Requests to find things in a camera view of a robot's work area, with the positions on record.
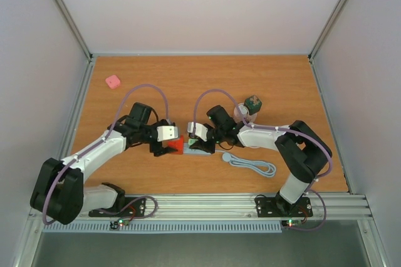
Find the red cube plug adapter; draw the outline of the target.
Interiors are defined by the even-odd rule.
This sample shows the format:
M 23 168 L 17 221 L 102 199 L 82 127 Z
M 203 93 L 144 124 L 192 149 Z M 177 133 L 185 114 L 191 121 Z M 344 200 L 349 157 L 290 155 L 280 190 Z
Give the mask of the red cube plug adapter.
M 170 154 L 182 155 L 184 153 L 184 136 L 181 135 L 177 139 L 169 140 L 167 146 L 173 150 Z

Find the pink cube plug adapter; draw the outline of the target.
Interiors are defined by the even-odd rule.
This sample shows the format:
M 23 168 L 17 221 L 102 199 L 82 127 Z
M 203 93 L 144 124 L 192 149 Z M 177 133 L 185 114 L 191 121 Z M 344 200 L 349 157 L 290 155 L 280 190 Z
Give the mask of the pink cube plug adapter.
M 117 75 L 111 75 L 105 79 L 105 83 L 110 89 L 114 90 L 120 86 L 121 81 Z

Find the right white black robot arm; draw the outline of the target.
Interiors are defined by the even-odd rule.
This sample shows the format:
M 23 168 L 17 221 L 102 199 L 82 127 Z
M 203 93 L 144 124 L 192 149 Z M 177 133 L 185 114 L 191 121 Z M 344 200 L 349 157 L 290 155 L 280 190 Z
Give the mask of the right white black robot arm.
M 322 177 L 321 171 L 333 167 L 330 148 L 303 121 L 291 125 L 267 126 L 236 122 L 226 110 L 217 105 L 207 112 L 212 125 L 191 121 L 188 134 L 195 140 L 190 148 L 210 154 L 222 142 L 234 147 L 259 147 L 279 152 L 289 169 L 289 176 L 274 197 L 273 205 L 280 216 L 293 213 L 304 192 Z

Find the light blue power strip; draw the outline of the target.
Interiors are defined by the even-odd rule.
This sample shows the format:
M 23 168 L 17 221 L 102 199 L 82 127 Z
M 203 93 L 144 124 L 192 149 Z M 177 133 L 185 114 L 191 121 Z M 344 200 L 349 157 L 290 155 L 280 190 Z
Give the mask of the light blue power strip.
M 188 143 L 184 144 L 183 154 L 184 155 L 198 155 L 198 156 L 210 156 L 211 155 L 210 153 L 205 152 L 203 150 L 191 149 L 189 147 Z

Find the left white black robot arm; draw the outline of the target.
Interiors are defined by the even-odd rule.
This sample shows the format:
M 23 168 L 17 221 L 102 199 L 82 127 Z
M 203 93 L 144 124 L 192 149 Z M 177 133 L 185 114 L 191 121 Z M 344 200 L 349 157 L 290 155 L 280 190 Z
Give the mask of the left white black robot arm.
M 147 144 L 156 157 L 175 152 L 164 143 L 179 138 L 178 127 L 159 118 L 150 124 L 153 113 L 152 107 L 136 102 L 129 114 L 118 118 L 84 149 L 43 163 L 29 204 L 42 213 L 46 225 L 55 221 L 69 224 L 83 212 L 99 211 L 109 216 L 127 213 L 130 203 L 122 188 L 108 182 L 86 188 L 85 182 L 110 159 L 138 145 Z

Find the green small plug charger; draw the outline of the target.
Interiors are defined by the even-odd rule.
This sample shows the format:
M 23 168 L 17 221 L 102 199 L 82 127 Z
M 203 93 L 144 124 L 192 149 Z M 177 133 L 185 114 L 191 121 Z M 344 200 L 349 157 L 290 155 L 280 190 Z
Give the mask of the green small plug charger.
M 193 144 L 196 143 L 196 142 L 197 142 L 196 139 L 189 138 L 187 143 L 188 143 L 189 146 L 191 146 L 191 145 L 193 145 Z

